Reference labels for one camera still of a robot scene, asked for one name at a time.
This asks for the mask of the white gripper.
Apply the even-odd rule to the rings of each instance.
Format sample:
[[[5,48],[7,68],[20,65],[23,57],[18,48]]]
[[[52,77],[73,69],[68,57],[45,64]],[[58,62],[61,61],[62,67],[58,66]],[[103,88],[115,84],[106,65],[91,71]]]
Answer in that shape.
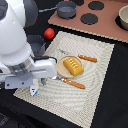
[[[30,71],[22,68],[15,74],[0,73],[0,87],[5,89],[24,88],[31,86],[34,79],[54,77],[57,74],[56,62],[55,58],[44,56],[35,61],[34,67]]]

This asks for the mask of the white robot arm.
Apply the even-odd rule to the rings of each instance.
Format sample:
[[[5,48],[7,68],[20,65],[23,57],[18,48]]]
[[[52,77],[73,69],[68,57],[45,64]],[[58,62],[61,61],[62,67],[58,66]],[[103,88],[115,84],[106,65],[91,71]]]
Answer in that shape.
[[[34,79],[57,74],[54,58],[34,60],[24,29],[38,16],[34,0],[0,0],[0,83],[6,89],[29,87]]]

